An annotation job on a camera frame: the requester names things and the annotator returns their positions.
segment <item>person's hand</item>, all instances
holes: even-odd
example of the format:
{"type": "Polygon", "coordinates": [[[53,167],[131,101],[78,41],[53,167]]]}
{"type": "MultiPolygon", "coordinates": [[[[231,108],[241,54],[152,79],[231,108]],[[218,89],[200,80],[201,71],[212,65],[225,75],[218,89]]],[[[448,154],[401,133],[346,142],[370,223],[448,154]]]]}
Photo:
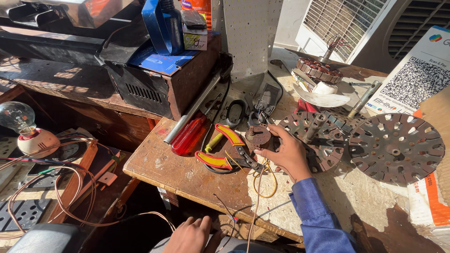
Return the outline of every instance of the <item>person's hand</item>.
{"type": "Polygon", "coordinates": [[[255,154],[274,162],[277,165],[275,171],[283,169],[294,183],[312,177],[311,171],[306,163],[306,150],[303,142],[280,126],[268,125],[268,127],[274,136],[279,136],[283,139],[280,151],[275,153],[267,149],[256,149],[255,154]]]}
{"type": "Polygon", "coordinates": [[[228,230],[217,231],[209,240],[211,218],[209,216],[194,221],[189,217],[173,232],[162,253],[214,253],[228,230]]]}

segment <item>blue shirt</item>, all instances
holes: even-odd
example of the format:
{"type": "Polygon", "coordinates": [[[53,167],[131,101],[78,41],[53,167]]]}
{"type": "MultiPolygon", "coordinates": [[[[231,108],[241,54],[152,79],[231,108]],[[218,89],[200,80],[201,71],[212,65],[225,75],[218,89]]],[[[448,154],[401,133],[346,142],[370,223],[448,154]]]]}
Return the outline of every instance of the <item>blue shirt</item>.
{"type": "Polygon", "coordinates": [[[295,183],[289,197],[302,221],[300,227],[306,252],[356,252],[355,239],[342,230],[315,178],[306,178],[295,183]]]}

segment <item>yellow wire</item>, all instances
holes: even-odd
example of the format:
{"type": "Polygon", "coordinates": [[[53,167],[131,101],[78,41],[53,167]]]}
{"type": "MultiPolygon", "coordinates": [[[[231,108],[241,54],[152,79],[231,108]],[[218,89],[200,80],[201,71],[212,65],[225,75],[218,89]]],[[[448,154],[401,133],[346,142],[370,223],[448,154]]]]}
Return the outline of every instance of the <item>yellow wire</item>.
{"type": "Polygon", "coordinates": [[[261,171],[261,173],[260,174],[258,174],[258,175],[256,175],[255,176],[255,173],[256,173],[256,171],[253,171],[253,172],[251,172],[251,173],[247,173],[247,172],[245,172],[245,170],[228,154],[228,152],[226,151],[226,150],[224,150],[225,151],[225,154],[236,164],[236,165],[238,165],[238,167],[245,173],[245,174],[247,174],[247,175],[251,175],[251,174],[253,174],[253,189],[255,190],[255,192],[257,193],[257,194],[259,194],[257,191],[256,191],[256,186],[255,186],[255,181],[256,181],[256,178],[258,177],[258,176],[260,176],[264,171],[266,171],[267,169],[272,173],[272,176],[274,177],[274,181],[275,181],[275,187],[274,187],[274,191],[272,192],[272,194],[270,194],[269,196],[263,196],[263,195],[261,195],[261,194],[259,194],[259,196],[260,197],[262,197],[262,198],[265,198],[265,199],[268,199],[268,198],[270,198],[270,197],[272,197],[273,195],[275,195],[275,192],[277,191],[277,188],[278,188],[278,182],[277,182],[277,178],[275,177],[275,173],[272,171],[272,168],[270,168],[270,160],[266,160],[266,158],[264,158],[264,160],[262,160],[262,163],[264,164],[264,166],[267,166],[267,168],[265,168],[264,170],[262,170],[261,171]]]}
{"type": "MultiPolygon", "coordinates": [[[[298,81],[300,81],[300,82],[305,86],[306,90],[310,92],[310,89],[308,88],[308,85],[306,85],[306,83],[305,83],[304,81],[302,81],[302,79],[301,79],[297,74],[295,74],[295,75],[297,76],[298,81]]],[[[294,80],[295,82],[298,82],[297,80],[294,79],[294,76],[291,76],[291,78],[292,78],[292,80],[294,80]]]]}
{"type": "Polygon", "coordinates": [[[244,169],[242,169],[242,167],[228,154],[228,152],[226,151],[226,150],[224,150],[225,151],[225,154],[226,155],[228,155],[228,157],[237,165],[237,166],[239,166],[239,168],[241,168],[241,170],[243,171],[243,172],[245,172],[245,170],[244,169]]]}
{"type": "Polygon", "coordinates": [[[272,168],[270,168],[270,160],[267,160],[265,165],[267,166],[267,168],[265,168],[258,176],[260,176],[265,170],[268,169],[272,173],[272,176],[274,177],[274,181],[275,181],[274,191],[269,196],[263,196],[263,195],[259,194],[258,191],[256,191],[256,186],[255,186],[256,178],[258,176],[253,176],[253,189],[255,190],[255,192],[257,194],[259,194],[260,197],[268,199],[268,198],[272,197],[273,195],[275,195],[275,192],[277,191],[277,188],[278,188],[278,182],[277,182],[277,178],[275,177],[275,173],[272,171],[272,168]]]}

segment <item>white bulb holder base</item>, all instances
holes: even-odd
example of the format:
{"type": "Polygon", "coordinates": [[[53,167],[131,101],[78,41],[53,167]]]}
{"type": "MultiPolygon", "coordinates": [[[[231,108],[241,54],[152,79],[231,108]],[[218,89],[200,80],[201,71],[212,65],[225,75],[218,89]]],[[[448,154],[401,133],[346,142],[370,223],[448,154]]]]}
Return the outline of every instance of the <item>white bulb holder base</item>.
{"type": "MultiPolygon", "coordinates": [[[[41,149],[45,149],[47,147],[59,145],[61,143],[54,134],[52,134],[47,130],[36,128],[36,132],[37,133],[31,136],[20,135],[17,138],[17,146],[19,147],[20,151],[22,151],[24,154],[30,154],[39,151],[41,149]]],[[[58,147],[55,147],[42,153],[31,155],[30,157],[36,159],[43,158],[52,154],[57,149],[58,147]]]]}

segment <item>ventilation slots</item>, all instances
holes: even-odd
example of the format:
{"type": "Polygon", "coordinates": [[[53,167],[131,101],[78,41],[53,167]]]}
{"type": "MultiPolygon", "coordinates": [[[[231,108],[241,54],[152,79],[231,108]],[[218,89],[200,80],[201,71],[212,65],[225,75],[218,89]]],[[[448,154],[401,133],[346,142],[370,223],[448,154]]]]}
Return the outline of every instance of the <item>ventilation slots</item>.
{"type": "Polygon", "coordinates": [[[392,58],[402,60],[432,26],[448,28],[450,2],[445,0],[414,0],[398,19],[389,38],[392,58]]]}
{"type": "Polygon", "coordinates": [[[385,3],[386,0],[312,0],[304,24],[325,42],[340,34],[350,48],[340,46],[335,52],[347,61],[385,3]]]}
{"type": "Polygon", "coordinates": [[[128,88],[128,91],[135,96],[143,97],[146,99],[151,99],[153,101],[162,103],[161,97],[159,96],[159,93],[157,93],[157,92],[147,90],[147,89],[142,89],[141,87],[137,87],[137,86],[127,84],[127,83],[126,83],[126,87],[128,88]]]}
{"type": "Polygon", "coordinates": [[[37,145],[40,149],[45,149],[45,148],[47,148],[47,146],[44,144],[44,143],[39,143],[38,145],[37,145]]]}

